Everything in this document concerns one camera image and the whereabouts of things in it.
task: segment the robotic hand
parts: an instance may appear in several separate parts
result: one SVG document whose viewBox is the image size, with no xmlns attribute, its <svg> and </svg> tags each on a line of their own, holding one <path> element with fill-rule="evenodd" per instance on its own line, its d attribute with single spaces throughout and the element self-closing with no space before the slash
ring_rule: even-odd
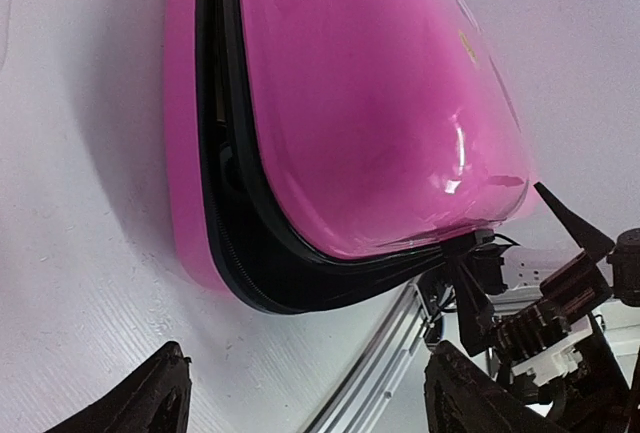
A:
<svg viewBox="0 0 640 433">
<path fill-rule="evenodd" d="M 540 298 L 513 315 L 496 313 L 487 293 L 517 286 L 501 271 L 515 247 L 493 243 L 490 232 L 450 242 L 440 277 L 419 283 L 432 305 L 438 290 L 453 286 L 463 347 L 469 356 L 493 354 L 498 363 L 490 377 L 451 343 L 428 342 L 432 433 L 640 431 L 640 367 L 629 388 L 593 314 L 612 296 L 640 306 L 640 230 L 623 233 L 616 244 L 542 184 L 536 190 L 582 249 L 547 278 L 536 271 Z M 613 289 L 598 268 L 605 258 L 613 266 Z M 431 313 L 441 314 L 437 310 Z M 552 406 L 542 417 L 529 404 Z"/>
</svg>

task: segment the yellow mark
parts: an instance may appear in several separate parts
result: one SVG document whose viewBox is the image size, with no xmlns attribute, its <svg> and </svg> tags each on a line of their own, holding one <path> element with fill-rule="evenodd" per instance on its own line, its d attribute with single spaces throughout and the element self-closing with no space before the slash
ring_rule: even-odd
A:
<svg viewBox="0 0 640 433">
<path fill-rule="evenodd" d="M 462 41 L 462 45 L 464 46 L 465 50 L 467 50 L 467 53 L 469 53 L 469 58 L 471 58 L 471 61 L 473 61 L 474 65 L 478 65 L 478 57 L 476 56 L 476 52 L 473 51 L 473 48 L 471 47 L 471 43 L 469 43 L 469 40 L 467 39 L 467 35 L 465 35 L 462 30 L 458 30 L 458 34 L 460 35 L 460 40 Z"/>
</svg>

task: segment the wire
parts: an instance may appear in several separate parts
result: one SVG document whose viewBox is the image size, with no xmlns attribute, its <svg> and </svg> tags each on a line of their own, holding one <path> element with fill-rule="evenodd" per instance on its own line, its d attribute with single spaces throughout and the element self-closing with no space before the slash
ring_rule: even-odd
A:
<svg viewBox="0 0 640 433">
<path fill-rule="evenodd" d="M 513 246 L 520 246 L 520 243 L 518 243 L 515 240 L 512 240 L 507 235 L 503 235 L 502 233 L 494 233 L 493 236 L 495 236 L 496 238 L 500 238 L 501 240 L 504 240 Z"/>
</svg>

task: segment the table surface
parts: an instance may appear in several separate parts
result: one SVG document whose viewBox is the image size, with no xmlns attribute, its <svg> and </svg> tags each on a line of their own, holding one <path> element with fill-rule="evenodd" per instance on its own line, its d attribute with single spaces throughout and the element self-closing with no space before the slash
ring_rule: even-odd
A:
<svg viewBox="0 0 640 433">
<path fill-rule="evenodd" d="M 540 176 L 612 235 L 640 224 L 640 1 L 468 2 Z M 2 431 L 44 431 L 168 339 L 193 358 L 190 432 L 296 431 L 392 299 L 283 318 L 185 279 L 164 173 L 163 11 L 13 0 L 0 71 Z M 543 210 L 507 231 L 529 246 L 567 241 Z"/>
</svg>

